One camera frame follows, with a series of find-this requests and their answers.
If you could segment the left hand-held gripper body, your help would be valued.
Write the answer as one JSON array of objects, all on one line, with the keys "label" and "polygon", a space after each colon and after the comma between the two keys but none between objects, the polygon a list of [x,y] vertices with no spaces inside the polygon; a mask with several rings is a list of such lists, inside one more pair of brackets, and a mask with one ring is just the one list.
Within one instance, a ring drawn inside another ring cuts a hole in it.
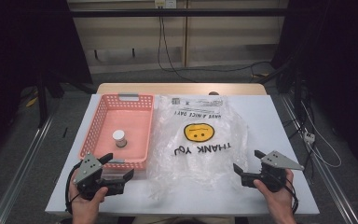
[{"label": "left hand-held gripper body", "polygon": [[74,184],[80,193],[80,197],[91,200],[98,189],[107,187],[107,196],[124,193],[125,184],[123,177],[121,179],[106,180],[102,178],[103,166],[92,153],[88,152],[77,170],[74,178]]}]

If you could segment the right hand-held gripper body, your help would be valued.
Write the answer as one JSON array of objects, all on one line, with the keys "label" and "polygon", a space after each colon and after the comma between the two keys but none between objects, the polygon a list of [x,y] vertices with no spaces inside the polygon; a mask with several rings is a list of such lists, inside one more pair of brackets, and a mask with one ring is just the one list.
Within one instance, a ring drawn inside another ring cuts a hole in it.
[{"label": "right hand-held gripper body", "polygon": [[270,191],[279,191],[286,185],[286,169],[304,170],[304,166],[295,162],[282,153],[273,150],[261,161],[259,174],[245,173],[241,176],[241,184],[244,187],[255,188],[254,180],[262,181]]}]

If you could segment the small white-capped bottle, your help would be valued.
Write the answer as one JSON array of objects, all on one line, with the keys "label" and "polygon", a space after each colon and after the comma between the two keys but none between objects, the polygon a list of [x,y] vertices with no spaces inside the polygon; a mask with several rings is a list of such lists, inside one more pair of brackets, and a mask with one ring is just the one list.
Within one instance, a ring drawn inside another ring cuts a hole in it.
[{"label": "small white-capped bottle", "polygon": [[112,137],[117,147],[124,147],[127,145],[127,139],[123,130],[115,130]]}]

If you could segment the pink plastic basket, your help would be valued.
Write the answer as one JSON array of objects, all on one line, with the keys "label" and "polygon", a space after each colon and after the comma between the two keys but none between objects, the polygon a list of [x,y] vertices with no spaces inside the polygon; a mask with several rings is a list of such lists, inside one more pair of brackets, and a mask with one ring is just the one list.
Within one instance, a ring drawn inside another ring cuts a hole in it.
[{"label": "pink plastic basket", "polygon": [[[89,129],[78,152],[83,159],[90,152],[96,158],[112,153],[116,161],[108,162],[108,169],[144,170],[148,157],[154,96],[140,94],[125,100],[123,95],[99,94]],[[127,145],[117,147],[112,137],[115,130],[123,130]]]}]

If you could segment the person's right hand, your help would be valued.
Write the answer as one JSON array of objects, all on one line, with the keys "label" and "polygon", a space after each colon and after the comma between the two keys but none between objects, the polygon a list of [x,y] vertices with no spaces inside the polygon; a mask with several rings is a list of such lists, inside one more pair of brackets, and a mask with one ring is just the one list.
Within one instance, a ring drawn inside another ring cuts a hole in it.
[{"label": "person's right hand", "polygon": [[293,173],[291,170],[286,169],[286,187],[287,189],[281,189],[278,192],[271,192],[265,184],[260,180],[255,180],[254,184],[256,188],[262,193],[267,204],[268,210],[271,216],[281,216],[281,215],[293,215],[292,210],[292,182],[293,182]]}]

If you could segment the person's left hand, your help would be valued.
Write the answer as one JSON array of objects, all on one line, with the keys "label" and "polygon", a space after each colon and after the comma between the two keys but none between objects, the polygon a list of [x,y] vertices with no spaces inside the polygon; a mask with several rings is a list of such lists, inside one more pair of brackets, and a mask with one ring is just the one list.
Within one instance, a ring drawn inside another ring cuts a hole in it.
[{"label": "person's left hand", "polygon": [[80,216],[97,216],[99,213],[99,206],[104,202],[105,195],[108,191],[107,187],[101,187],[97,190],[94,197],[89,201],[83,199],[79,195],[79,191],[75,184],[71,183],[69,187],[69,198],[72,204],[73,215]]}]

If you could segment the black metal stand leg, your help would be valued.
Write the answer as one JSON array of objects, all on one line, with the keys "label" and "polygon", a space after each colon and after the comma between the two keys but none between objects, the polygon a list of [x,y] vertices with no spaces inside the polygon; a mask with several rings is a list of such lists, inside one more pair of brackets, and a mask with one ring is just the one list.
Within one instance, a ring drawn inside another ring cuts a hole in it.
[{"label": "black metal stand leg", "polygon": [[38,92],[38,100],[39,100],[39,124],[38,127],[42,128],[48,119],[48,104],[46,97],[46,88],[44,84],[44,76],[43,73],[40,72],[36,78],[36,87]]}]

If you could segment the beige office desk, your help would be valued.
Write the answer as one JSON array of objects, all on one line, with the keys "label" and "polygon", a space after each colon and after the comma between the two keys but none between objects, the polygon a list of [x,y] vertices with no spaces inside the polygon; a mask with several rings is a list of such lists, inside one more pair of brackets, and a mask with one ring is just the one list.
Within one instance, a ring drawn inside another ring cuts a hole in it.
[{"label": "beige office desk", "polygon": [[[178,9],[286,9],[289,0],[176,0]],[[156,49],[167,44],[180,52],[179,64],[196,64],[198,49],[276,45],[282,17],[76,18],[85,50]]]}]

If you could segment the black horizontal metal bar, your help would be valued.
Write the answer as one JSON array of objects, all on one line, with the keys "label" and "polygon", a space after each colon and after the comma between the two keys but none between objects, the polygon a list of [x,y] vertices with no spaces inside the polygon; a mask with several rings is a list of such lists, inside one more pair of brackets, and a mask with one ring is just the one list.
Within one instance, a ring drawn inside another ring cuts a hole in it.
[{"label": "black horizontal metal bar", "polygon": [[98,17],[275,17],[289,14],[286,9],[249,8],[249,9],[107,9],[107,10],[72,10],[76,18]]}]

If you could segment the silver metal floor rail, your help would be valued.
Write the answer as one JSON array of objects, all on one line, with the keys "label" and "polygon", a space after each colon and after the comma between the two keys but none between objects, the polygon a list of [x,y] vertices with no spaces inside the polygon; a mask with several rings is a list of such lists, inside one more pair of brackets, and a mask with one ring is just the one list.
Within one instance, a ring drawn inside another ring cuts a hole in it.
[{"label": "silver metal floor rail", "polygon": [[337,207],[337,210],[343,217],[346,224],[358,224],[358,216],[353,210],[348,197],[345,195],[341,186],[334,178],[331,172],[331,166],[326,163],[317,147],[311,147],[311,144],[306,142],[304,137],[304,132],[306,130],[306,127],[302,128],[302,132],[299,133],[300,137],[306,146],[307,152],[311,155],[314,167],[319,172],[329,194],[331,195]]},{"label": "silver metal floor rail", "polygon": [[9,182],[7,190],[0,200],[0,224],[6,223],[8,215],[20,194],[26,176],[31,171],[36,155],[46,138],[53,120],[54,118],[49,116],[43,125],[37,129],[34,139],[21,161],[20,167],[16,170],[14,177]]}]

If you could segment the white wall socket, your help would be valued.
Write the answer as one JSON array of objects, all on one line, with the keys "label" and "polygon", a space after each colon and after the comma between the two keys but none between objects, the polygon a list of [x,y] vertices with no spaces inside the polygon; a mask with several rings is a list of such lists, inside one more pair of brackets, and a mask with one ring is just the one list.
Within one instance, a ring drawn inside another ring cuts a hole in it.
[{"label": "white wall socket", "polygon": [[155,0],[156,8],[174,9],[177,8],[176,0]]}]

